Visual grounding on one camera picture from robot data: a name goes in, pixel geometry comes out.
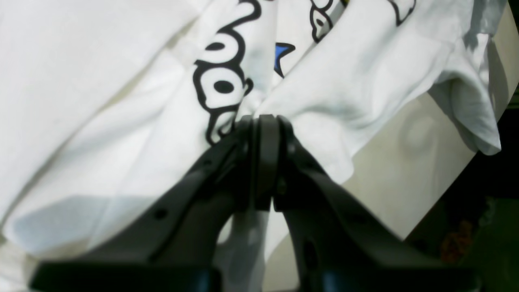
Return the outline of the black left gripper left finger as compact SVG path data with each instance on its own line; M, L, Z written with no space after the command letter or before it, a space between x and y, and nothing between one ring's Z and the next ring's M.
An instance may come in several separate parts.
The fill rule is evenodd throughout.
M213 264L231 215L251 209L253 135L245 116L187 174L124 230L84 255L42 262L38 292L222 292Z

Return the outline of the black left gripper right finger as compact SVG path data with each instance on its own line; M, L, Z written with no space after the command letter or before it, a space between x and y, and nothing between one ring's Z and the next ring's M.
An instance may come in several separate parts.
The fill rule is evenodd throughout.
M453 268L399 240L326 174L283 116L261 115L256 203L271 199L292 239L301 292L477 292Z

